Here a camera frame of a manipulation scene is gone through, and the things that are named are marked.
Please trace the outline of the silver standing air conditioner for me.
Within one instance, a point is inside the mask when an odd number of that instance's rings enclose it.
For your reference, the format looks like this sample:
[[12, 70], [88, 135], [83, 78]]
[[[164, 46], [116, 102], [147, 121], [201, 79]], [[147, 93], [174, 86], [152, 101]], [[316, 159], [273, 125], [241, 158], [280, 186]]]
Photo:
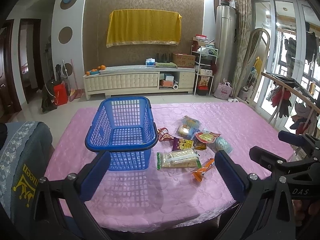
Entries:
[[236, 30], [236, 10], [227, 5], [219, 5], [216, 15], [215, 48], [218, 49], [214, 90], [223, 79], [230, 80], [229, 73], [234, 58]]

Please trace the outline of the green cracker pack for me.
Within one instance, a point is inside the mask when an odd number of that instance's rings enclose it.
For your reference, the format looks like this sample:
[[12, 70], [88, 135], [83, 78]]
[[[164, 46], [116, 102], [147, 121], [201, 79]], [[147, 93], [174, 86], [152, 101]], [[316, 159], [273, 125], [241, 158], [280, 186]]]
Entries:
[[157, 153], [157, 170], [163, 168], [201, 168], [199, 155], [193, 148]]

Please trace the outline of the white slippers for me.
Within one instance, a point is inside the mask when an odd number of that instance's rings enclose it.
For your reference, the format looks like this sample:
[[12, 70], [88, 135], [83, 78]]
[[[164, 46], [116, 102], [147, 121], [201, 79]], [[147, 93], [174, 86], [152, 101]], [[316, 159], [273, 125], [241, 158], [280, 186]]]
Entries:
[[238, 99], [233, 99], [233, 98], [228, 98], [227, 101], [228, 102], [239, 102]]

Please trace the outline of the yellow cloth covered TV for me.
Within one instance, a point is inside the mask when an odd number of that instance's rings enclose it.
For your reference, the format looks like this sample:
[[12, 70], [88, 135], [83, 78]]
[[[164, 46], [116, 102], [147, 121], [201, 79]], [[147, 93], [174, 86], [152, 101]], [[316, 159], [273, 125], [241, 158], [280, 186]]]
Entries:
[[153, 9], [121, 9], [109, 15], [106, 46], [169, 45], [181, 40], [182, 16]]

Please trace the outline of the blue plastic basket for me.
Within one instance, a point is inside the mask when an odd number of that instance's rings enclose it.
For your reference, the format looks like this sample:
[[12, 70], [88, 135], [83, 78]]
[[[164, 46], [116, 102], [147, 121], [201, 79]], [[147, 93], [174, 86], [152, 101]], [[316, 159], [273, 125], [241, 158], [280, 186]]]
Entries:
[[145, 170], [158, 132], [150, 100], [143, 96], [109, 98], [100, 103], [87, 132], [85, 146], [108, 151], [110, 171]]

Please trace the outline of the blue tissue box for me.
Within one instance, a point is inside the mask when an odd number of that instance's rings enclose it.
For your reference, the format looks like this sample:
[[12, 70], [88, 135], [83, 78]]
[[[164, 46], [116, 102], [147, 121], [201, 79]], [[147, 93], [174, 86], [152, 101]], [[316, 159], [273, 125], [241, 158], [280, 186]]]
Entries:
[[147, 67], [154, 67], [156, 65], [156, 60], [154, 58], [146, 59], [145, 65]]

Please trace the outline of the red silver snack pouch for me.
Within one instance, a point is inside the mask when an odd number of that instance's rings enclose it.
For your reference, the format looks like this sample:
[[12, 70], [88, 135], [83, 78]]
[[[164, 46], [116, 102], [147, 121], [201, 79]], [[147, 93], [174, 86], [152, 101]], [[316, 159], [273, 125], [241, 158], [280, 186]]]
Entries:
[[204, 144], [212, 144], [216, 138], [218, 138], [220, 134], [213, 133], [213, 132], [197, 132], [195, 133], [195, 137], [198, 141]]

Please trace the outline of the cream TV cabinet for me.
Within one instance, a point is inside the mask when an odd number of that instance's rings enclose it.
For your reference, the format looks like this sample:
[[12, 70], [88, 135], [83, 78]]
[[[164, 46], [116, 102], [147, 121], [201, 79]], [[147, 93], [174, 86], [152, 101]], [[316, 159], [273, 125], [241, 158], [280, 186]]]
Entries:
[[105, 97], [133, 94], [192, 93], [194, 68], [148, 67], [145, 65], [115, 66], [99, 74], [84, 75], [86, 99], [92, 95]]

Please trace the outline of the grey chair with cover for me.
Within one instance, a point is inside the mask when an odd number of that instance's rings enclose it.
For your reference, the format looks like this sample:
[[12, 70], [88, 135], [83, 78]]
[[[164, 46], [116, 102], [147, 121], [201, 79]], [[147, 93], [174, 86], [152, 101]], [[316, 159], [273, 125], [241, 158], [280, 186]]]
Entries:
[[1, 206], [26, 236], [35, 191], [53, 152], [53, 137], [43, 122], [10, 122], [6, 127], [1, 148]]

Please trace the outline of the white metal shelf rack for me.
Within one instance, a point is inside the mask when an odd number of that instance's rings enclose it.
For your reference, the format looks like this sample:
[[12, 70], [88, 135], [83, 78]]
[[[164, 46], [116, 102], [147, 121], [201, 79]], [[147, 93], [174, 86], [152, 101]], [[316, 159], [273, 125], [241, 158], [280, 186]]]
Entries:
[[196, 34], [192, 38], [190, 54], [195, 56], [194, 95], [210, 95], [216, 72], [219, 50], [214, 40], [208, 40], [206, 35]]

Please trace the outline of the pink shopping bag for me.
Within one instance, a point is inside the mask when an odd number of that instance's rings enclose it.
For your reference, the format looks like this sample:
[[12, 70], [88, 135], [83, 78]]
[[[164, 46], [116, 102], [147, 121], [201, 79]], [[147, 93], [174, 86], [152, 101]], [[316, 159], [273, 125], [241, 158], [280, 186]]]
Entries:
[[221, 100], [227, 100], [232, 92], [231, 84], [224, 79], [222, 83], [219, 83], [216, 90], [214, 91], [214, 96]]

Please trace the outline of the light blue round snack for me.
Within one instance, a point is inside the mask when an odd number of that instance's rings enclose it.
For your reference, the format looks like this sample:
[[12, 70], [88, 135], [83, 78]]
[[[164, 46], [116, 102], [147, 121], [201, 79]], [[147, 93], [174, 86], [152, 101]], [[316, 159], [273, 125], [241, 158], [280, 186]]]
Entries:
[[232, 152], [232, 147], [223, 137], [217, 137], [213, 143], [208, 144], [213, 152], [225, 151], [227, 154]]

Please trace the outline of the orange snack stick packet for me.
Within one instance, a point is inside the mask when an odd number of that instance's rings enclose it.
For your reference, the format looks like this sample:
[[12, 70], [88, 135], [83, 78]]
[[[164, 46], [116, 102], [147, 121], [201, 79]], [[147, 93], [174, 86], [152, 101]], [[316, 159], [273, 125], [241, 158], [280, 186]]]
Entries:
[[206, 172], [214, 167], [215, 165], [214, 162], [215, 162], [215, 159], [210, 158], [204, 163], [204, 165], [201, 168], [198, 168], [196, 171], [192, 173], [196, 181], [201, 182], [203, 180]]

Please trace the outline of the pink quilted tablecloth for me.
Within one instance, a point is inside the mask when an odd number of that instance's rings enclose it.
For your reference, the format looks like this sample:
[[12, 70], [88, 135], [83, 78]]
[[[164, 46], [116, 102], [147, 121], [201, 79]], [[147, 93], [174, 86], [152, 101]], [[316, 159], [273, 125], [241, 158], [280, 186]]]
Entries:
[[[46, 170], [50, 180], [79, 172], [95, 153], [85, 146], [85, 137], [97, 112], [87, 107], [76, 111], [64, 131]], [[176, 131], [184, 116], [199, 120], [201, 127], [218, 133], [232, 148], [232, 160], [259, 178], [269, 171], [249, 157], [253, 146], [266, 149], [285, 160], [292, 147], [278, 139], [277, 131], [250, 107], [240, 102], [159, 104], [152, 106], [156, 126]], [[213, 219], [234, 204], [217, 169], [196, 181], [190, 169], [158, 168], [157, 153], [168, 153], [169, 142], [152, 149], [149, 166], [141, 171], [109, 171], [93, 198], [86, 203], [100, 226], [130, 232], [152, 232], [190, 226]]]

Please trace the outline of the clear blue bread bag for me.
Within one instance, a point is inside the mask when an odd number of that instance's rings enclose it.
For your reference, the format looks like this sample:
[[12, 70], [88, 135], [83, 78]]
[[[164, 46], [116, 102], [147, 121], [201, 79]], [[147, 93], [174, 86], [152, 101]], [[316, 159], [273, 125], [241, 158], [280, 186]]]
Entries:
[[184, 116], [179, 122], [176, 130], [176, 135], [183, 139], [193, 139], [194, 134], [200, 128], [199, 120], [191, 118], [189, 116]]

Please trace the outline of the patterned curtain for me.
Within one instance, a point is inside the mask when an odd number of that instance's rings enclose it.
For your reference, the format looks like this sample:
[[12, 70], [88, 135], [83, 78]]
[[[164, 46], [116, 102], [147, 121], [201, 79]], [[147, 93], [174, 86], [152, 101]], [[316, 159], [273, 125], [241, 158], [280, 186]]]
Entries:
[[252, 2], [251, 0], [235, 0], [235, 8], [238, 13], [238, 45], [236, 67], [233, 76], [233, 96], [238, 96], [242, 81], [244, 80], [244, 60], [251, 35]]

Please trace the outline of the purple yellow chips bag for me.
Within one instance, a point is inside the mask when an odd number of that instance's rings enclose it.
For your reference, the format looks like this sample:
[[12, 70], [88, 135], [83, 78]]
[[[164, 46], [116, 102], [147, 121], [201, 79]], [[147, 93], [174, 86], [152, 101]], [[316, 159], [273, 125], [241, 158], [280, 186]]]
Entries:
[[173, 151], [180, 151], [180, 150], [187, 150], [194, 147], [194, 141], [188, 139], [181, 139], [174, 137], [172, 150]]

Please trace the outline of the oranges on cabinet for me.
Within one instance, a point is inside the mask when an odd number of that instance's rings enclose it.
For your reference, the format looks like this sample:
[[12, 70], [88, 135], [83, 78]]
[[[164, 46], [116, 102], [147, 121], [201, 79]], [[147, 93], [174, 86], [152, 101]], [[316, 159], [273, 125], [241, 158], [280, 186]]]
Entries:
[[92, 70], [89, 70], [86, 72], [86, 76], [90, 76], [90, 75], [97, 75], [99, 74], [102, 70], [105, 70], [106, 66], [105, 65], [100, 65], [97, 68], [94, 68]]

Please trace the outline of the small red snack packet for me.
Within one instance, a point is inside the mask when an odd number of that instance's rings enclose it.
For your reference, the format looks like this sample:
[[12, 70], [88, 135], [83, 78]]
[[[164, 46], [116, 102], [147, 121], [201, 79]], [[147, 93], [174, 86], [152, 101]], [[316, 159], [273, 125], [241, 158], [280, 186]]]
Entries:
[[169, 131], [167, 128], [159, 128], [157, 129], [158, 132], [158, 140], [159, 141], [173, 141], [174, 137], [169, 134]]

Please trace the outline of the cardboard box on cabinet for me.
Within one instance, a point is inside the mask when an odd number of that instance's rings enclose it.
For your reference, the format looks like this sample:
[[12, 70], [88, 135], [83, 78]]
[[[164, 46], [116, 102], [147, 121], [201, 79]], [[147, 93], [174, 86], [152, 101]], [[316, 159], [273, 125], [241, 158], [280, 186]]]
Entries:
[[188, 54], [176, 54], [172, 55], [172, 62], [179, 68], [194, 68], [196, 56]]

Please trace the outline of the red bag on floor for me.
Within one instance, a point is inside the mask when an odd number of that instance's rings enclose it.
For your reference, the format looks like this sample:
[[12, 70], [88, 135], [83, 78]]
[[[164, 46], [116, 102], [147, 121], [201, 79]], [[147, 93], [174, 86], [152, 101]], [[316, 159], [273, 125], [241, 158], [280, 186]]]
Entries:
[[68, 102], [68, 96], [65, 88], [65, 84], [62, 82], [59, 85], [54, 86], [54, 102], [57, 106], [64, 105]]

